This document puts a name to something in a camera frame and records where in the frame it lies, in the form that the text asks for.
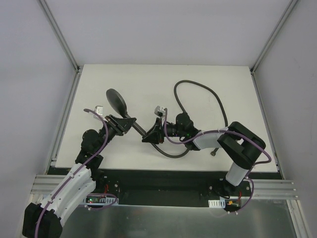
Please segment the grey shower head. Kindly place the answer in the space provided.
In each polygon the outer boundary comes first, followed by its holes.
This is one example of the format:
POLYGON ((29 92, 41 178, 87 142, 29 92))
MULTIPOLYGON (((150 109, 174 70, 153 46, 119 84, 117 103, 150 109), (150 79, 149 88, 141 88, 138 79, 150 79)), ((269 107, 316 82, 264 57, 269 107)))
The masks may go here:
MULTIPOLYGON (((110 88, 106 91, 106 98, 110 106, 121 116, 121 118, 131 118, 127 112, 126 103, 119 92, 110 88)), ((136 121, 132 128, 134 128, 141 136, 146 134, 145 130, 141 128, 136 121)))

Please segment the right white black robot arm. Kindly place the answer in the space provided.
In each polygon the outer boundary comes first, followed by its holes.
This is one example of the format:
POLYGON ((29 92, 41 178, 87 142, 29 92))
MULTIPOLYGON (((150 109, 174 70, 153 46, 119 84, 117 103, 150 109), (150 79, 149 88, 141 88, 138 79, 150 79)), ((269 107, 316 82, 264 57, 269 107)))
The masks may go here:
POLYGON ((220 130, 203 131, 194 127, 187 113, 178 114, 175 123, 167 122, 165 113, 158 112, 157 116, 154 126, 143 135, 142 142, 160 144, 168 139, 192 151, 222 148, 233 161, 223 183, 227 195, 233 196, 240 191, 240 183, 266 148, 261 138, 237 121, 220 130), (180 141, 172 141, 172 137, 178 137, 180 141))

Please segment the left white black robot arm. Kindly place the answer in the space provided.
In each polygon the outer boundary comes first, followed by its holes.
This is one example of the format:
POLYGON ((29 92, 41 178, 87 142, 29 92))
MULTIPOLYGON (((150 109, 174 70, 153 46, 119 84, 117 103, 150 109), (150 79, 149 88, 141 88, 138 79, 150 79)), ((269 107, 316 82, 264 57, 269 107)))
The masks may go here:
POLYGON ((115 136, 124 136, 136 118, 100 118, 99 131, 82 135, 81 149, 65 178, 38 204, 30 203, 24 212, 22 234, 27 238, 58 238, 72 212, 92 192, 105 190, 105 175, 99 166, 101 152, 115 136))

